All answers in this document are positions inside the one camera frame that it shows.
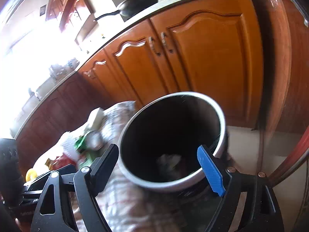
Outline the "wooden base kitchen cabinets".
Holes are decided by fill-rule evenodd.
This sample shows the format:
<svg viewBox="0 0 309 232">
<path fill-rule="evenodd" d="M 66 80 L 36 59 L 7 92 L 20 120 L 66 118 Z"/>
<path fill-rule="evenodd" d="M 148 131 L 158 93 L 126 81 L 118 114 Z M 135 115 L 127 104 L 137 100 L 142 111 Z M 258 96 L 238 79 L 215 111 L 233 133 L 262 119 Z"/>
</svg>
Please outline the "wooden base kitchen cabinets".
<svg viewBox="0 0 309 232">
<path fill-rule="evenodd" d="M 25 174 L 89 113 L 174 92 L 216 100 L 230 126 L 255 127 L 263 54 L 252 0 L 192 0 L 144 15 L 112 37 L 33 110 L 16 136 Z"/>
</svg>

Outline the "green snack bag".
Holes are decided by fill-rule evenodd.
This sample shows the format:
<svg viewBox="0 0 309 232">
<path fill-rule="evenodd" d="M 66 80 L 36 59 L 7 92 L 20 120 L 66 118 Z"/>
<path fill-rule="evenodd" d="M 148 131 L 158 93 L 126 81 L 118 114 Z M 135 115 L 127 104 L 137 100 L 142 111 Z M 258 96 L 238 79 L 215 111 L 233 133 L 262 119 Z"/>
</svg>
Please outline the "green snack bag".
<svg viewBox="0 0 309 232">
<path fill-rule="evenodd" d="M 84 135 L 79 136 L 74 144 L 76 152 L 79 154 L 77 164 L 79 166 L 90 166 L 97 158 L 97 152 L 91 149 L 87 144 L 87 137 L 92 131 L 86 132 Z"/>
</svg>

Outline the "wooden upper wall cabinets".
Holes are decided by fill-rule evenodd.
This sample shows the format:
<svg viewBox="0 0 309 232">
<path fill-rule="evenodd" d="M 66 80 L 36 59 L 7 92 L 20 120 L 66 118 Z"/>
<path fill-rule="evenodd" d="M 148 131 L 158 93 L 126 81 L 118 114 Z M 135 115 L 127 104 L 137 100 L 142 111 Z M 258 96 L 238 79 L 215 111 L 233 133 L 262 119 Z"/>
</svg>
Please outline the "wooden upper wall cabinets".
<svg viewBox="0 0 309 232">
<path fill-rule="evenodd" d="M 65 23 L 69 18 L 70 11 L 77 0 L 49 0 L 46 9 L 46 21 L 56 19 L 61 31 L 65 29 Z M 94 8 L 90 0 L 82 0 L 91 13 Z"/>
</svg>

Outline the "plaid checkered tablecloth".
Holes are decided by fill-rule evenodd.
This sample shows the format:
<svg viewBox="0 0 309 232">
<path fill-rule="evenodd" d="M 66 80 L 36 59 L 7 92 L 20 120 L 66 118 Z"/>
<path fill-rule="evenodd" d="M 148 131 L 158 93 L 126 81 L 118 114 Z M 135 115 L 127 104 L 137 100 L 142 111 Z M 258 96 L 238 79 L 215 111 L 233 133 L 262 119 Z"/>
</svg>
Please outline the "plaid checkered tablecloth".
<svg viewBox="0 0 309 232">
<path fill-rule="evenodd" d="M 116 104 L 104 110 L 97 131 L 107 144 L 119 145 L 121 133 L 134 115 L 135 102 Z M 96 200 L 113 231 L 196 231 L 205 226 L 197 214 L 209 193 L 206 179 L 181 192 L 151 191 L 130 182 L 116 166 Z"/>
</svg>

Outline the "black wok pan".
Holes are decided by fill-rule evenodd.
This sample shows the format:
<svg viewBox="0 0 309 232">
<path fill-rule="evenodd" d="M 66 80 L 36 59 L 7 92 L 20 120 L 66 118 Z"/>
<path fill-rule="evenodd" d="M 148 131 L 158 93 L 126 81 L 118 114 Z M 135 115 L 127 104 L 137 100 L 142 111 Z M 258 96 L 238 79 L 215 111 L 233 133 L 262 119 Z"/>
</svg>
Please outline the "black wok pan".
<svg viewBox="0 0 309 232">
<path fill-rule="evenodd" d="M 158 3 L 159 0 L 125 0 L 117 5 L 116 10 L 110 13 L 103 14 L 94 19 L 98 21 L 99 19 L 106 16 L 114 16 L 120 14 L 125 18 L 131 18 L 139 12 L 147 9 L 148 7 Z"/>
</svg>

